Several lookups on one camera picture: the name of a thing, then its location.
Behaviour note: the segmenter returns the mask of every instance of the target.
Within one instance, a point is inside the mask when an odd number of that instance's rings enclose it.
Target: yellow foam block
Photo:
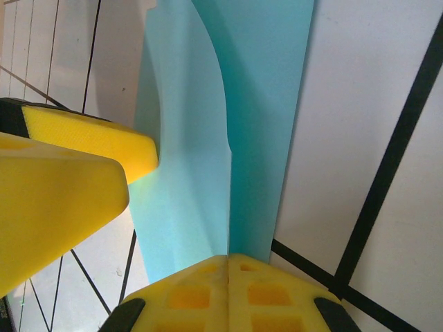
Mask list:
[[[131,332],[226,332],[228,262],[214,256],[125,299],[146,305]]]
[[[154,141],[130,128],[74,112],[23,106],[29,137],[117,160],[132,183],[158,165]]]
[[[314,302],[317,297],[341,304],[325,289],[247,256],[231,255],[191,266],[123,303],[145,301],[132,332],[329,332]],[[117,316],[111,315],[114,323],[129,317]],[[103,331],[114,328],[108,322]]]
[[[229,257],[230,332],[329,332],[314,299],[330,292],[244,255]]]
[[[116,161],[0,133],[0,297],[128,203]]]

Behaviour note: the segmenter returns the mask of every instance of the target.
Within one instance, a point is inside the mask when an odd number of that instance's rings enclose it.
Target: black line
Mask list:
[[[132,233],[131,245],[129,246],[129,254],[127,256],[127,261],[126,261],[125,276],[123,277],[122,290],[120,292],[120,299],[118,300],[118,304],[122,303],[123,299],[125,298],[127,278],[129,277],[129,270],[131,269],[132,256],[134,254],[136,240],[137,240],[137,234],[136,230],[134,230],[134,232]]]
[[[414,128],[437,79],[443,63],[443,14],[415,76],[409,95],[394,128],[379,169],[366,196],[359,218],[341,257],[335,277],[336,285],[331,290],[338,298],[349,284],[356,265],[368,241],[372,227],[379,215],[389,187],[403,158]]]
[[[108,315],[111,314],[111,311],[109,310],[109,307],[107,306],[105,300],[103,299],[102,295],[100,294],[100,292],[98,291],[96,285],[94,284],[94,282],[92,281],[91,277],[89,276],[88,272],[86,271],[86,269],[84,268],[82,262],[78,259],[78,256],[76,255],[74,249],[71,249],[72,255],[74,256],[75,260],[77,261],[79,267],[82,269],[84,276],[86,277],[86,279],[88,279],[89,284],[91,285],[93,291],[96,293],[98,299],[100,300],[100,302],[102,302],[103,307],[105,308],[106,312],[108,313]]]
[[[28,280],[25,281],[25,286],[23,287],[23,298],[21,299],[19,332],[21,331],[21,319],[23,318],[23,307],[25,306],[25,294],[26,294],[26,283],[27,282],[28,282]]]
[[[15,78],[16,80],[18,80],[19,82],[25,84],[25,86],[29,87],[31,90],[35,91],[36,93],[38,93],[39,95],[41,95],[42,97],[45,97],[47,100],[49,100],[50,102],[52,102],[53,104],[57,105],[58,107],[63,107],[65,109],[67,109],[66,106],[64,106],[61,102],[58,102],[57,100],[55,100],[52,97],[49,97],[47,94],[45,94],[44,92],[41,92],[39,89],[37,89],[35,86],[33,86],[32,84],[27,83],[27,81],[23,80],[22,78],[18,77],[17,75],[15,75],[14,73],[12,73],[11,71],[9,71],[8,69],[6,69],[3,66],[0,66],[0,69],[3,69],[5,72],[7,72],[9,75],[11,75],[13,78]]]
[[[15,4],[14,31],[12,32],[11,70],[12,70],[12,63],[14,62],[15,22],[16,22],[16,20],[17,20],[17,4]],[[9,92],[8,92],[8,97],[11,96],[11,80],[12,80],[12,78],[9,77]]]
[[[94,45],[96,43],[98,14],[100,12],[100,5],[101,4],[102,4],[102,0],[98,0],[96,22],[94,23],[94,30],[93,30],[93,34],[92,34],[91,56],[89,57],[88,73],[87,73],[87,76],[86,76],[86,84],[84,86],[84,97],[83,97],[82,113],[84,113],[84,108],[86,106],[86,97],[87,97],[87,94],[88,94],[89,76],[91,74],[91,67],[92,67],[92,56],[93,56],[93,53],[94,53]]]
[[[51,317],[51,327],[49,329],[50,332],[52,332],[53,326],[54,326],[55,305],[57,304],[58,286],[60,285],[60,275],[62,274],[62,264],[63,264],[63,256],[60,257],[60,266],[58,268],[57,286],[55,287],[53,315]]]
[[[272,251],[328,288],[337,283],[336,278],[333,275],[323,270],[320,266],[312,263],[310,260],[300,256],[276,239],[272,241]],[[419,331],[400,317],[394,315],[384,307],[353,289],[351,286],[346,286],[343,294],[344,299],[350,304],[362,310],[391,331]]]
[[[3,2],[3,5],[9,5],[10,3],[14,3],[14,2],[18,2],[18,0],[5,1],[5,2]]]
[[[49,94],[49,80],[51,79],[51,69],[52,69],[52,66],[53,66],[55,27],[57,26],[59,2],[60,2],[60,0],[57,0],[57,9],[55,10],[55,21],[54,21],[54,31],[53,31],[53,45],[51,47],[51,59],[49,60],[48,86],[46,87],[46,94],[47,95]]]
[[[33,9],[30,12],[30,25],[29,25],[29,40],[28,40],[28,56],[26,58],[26,71],[25,71],[25,82],[28,79],[28,65],[29,65],[29,50],[30,50],[30,33],[33,29],[33,16],[34,16],[34,0],[33,0]],[[23,89],[23,99],[25,99],[25,95],[26,95],[26,85],[25,88]]]
[[[43,320],[44,320],[44,323],[45,323],[45,325],[46,325],[46,328],[48,329],[48,332],[50,332],[50,331],[49,331],[49,325],[48,325],[48,322],[46,321],[46,317],[44,317],[44,312],[43,312],[42,305],[40,304],[39,297],[37,296],[37,292],[35,291],[35,287],[34,287],[34,284],[33,284],[33,280],[32,280],[31,278],[29,278],[29,282],[30,282],[30,285],[33,287],[33,292],[34,292],[34,295],[35,295],[35,299],[37,300],[37,304],[39,305],[40,313],[42,313]]]

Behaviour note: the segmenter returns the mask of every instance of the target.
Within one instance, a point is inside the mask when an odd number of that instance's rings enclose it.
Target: white wall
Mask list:
[[[318,1],[275,238],[330,273],[442,11],[440,0]],[[423,331],[443,326],[442,126],[440,73],[351,281]]]

